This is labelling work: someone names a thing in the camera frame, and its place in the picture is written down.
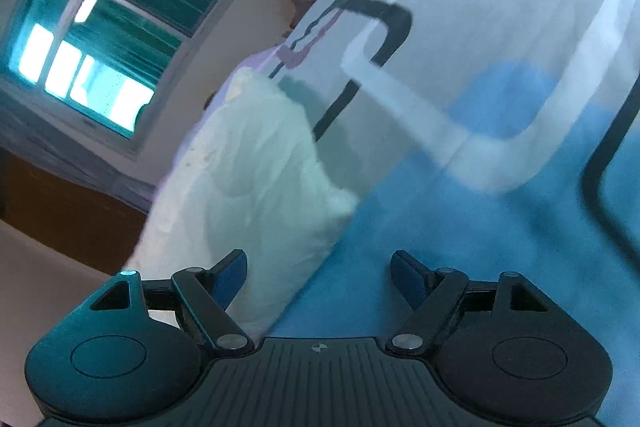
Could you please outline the cream white comforter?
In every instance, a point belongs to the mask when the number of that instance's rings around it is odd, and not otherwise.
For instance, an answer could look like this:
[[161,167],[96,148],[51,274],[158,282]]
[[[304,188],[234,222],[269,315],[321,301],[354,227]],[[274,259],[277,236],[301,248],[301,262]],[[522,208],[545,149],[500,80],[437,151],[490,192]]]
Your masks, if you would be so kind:
[[302,106],[244,67],[158,189],[127,268],[167,279],[247,257],[228,308],[257,340],[332,253],[358,197],[334,184]]

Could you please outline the grey left curtain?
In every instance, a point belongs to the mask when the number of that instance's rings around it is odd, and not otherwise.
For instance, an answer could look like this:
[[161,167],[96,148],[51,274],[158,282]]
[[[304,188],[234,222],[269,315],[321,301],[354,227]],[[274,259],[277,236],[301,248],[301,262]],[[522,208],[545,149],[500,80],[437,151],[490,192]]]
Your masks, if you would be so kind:
[[154,185],[126,176],[5,93],[1,95],[1,147],[53,176],[144,213],[152,206]]

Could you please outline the brown wooden wardrobe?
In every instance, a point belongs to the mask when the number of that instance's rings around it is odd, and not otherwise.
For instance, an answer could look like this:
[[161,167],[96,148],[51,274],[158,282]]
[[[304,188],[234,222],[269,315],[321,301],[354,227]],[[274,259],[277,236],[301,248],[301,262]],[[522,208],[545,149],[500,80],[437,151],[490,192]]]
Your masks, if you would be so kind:
[[1,152],[1,220],[105,274],[134,252],[146,216],[111,196]]

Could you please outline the patterned grey blue bedsheet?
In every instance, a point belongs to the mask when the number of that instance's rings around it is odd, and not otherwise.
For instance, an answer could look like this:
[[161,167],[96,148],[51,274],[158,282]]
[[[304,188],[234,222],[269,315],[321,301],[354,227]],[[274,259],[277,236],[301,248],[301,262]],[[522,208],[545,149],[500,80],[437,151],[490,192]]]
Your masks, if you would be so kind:
[[[207,424],[638,424],[639,0],[318,0],[267,72],[361,202]],[[425,352],[395,251],[469,277]]]

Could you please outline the window with green blinds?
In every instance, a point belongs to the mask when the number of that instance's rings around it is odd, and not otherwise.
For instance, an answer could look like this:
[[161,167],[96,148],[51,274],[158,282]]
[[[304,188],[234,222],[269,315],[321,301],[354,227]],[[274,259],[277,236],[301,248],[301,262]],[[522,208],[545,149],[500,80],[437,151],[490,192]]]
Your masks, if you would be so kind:
[[16,94],[135,152],[220,0],[22,0],[1,53]]

